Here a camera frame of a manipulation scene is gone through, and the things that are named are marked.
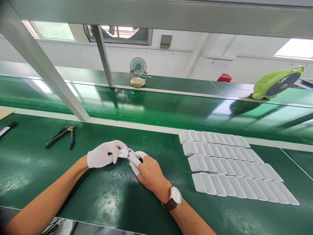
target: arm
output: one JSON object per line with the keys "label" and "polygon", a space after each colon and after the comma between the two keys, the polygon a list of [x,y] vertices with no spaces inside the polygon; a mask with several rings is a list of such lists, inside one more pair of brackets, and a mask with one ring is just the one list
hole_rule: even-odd
{"label": "arm", "polygon": [[[167,203],[170,198],[172,184],[163,176],[156,160],[144,152],[138,151],[136,153],[143,158],[143,163],[130,157],[132,162],[129,164],[138,180],[147,189],[152,191],[162,203]],[[170,211],[170,214],[184,235],[216,235],[210,226],[184,199],[181,205]]]}
{"label": "arm", "polygon": [[118,140],[103,143],[79,159],[67,172],[32,200],[4,228],[7,235],[40,235],[58,213],[78,179],[88,168],[116,163],[118,147],[127,146]]}

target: small desk fan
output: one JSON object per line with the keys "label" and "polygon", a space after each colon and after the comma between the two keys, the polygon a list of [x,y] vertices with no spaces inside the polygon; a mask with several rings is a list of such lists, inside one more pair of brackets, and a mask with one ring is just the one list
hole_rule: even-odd
{"label": "small desk fan", "polygon": [[133,59],[130,63],[130,83],[134,87],[142,87],[145,85],[146,80],[147,80],[147,65],[146,62],[137,57]]}
{"label": "small desk fan", "polygon": [[291,87],[301,77],[304,69],[303,66],[298,66],[291,70],[269,73],[254,85],[252,98],[256,100],[275,98],[277,94]]}

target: fan grille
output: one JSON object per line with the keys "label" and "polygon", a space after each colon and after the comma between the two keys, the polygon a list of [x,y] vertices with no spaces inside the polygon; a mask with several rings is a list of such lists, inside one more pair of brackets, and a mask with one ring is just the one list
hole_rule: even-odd
{"label": "fan grille", "polygon": [[140,57],[133,59],[130,63],[131,72],[137,76],[143,75],[146,69],[147,69],[146,62]]}

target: green workbench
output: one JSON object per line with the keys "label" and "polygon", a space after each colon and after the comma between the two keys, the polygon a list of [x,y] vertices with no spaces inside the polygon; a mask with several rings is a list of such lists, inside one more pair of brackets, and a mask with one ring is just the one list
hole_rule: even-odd
{"label": "green workbench", "polygon": [[[18,125],[0,140],[1,206],[22,209],[89,150],[119,139],[154,157],[165,177],[218,235],[312,234],[313,181],[278,148],[251,146],[284,179],[300,206],[197,193],[178,135],[75,122],[72,150],[68,150],[69,135],[44,149],[59,129],[71,122],[12,114],[0,121],[0,129],[12,121]],[[301,164],[312,157],[312,153],[299,151],[293,155]],[[181,234],[157,198],[137,181],[125,159],[88,170],[58,216],[149,235]]]}

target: pliers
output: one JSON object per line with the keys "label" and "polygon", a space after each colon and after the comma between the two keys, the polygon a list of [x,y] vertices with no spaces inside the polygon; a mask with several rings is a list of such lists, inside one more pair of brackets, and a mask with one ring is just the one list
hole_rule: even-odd
{"label": "pliers", "polygon": [[71,142],[69,145],[68,149],[71,149],[73,147],[74,144],[74,128],[75,126],[73,126],[73,124],[71,126],[65,126],[62,130],[60,130],[58,132],[58,134],[56,134],[52,140],[50,140],[47,144],[45,149],[49,148],[51,144],[53,144],[55,141],[57,141],[58,139],[60,139],[62,136],[64,136],[67,132],[71,132]]}

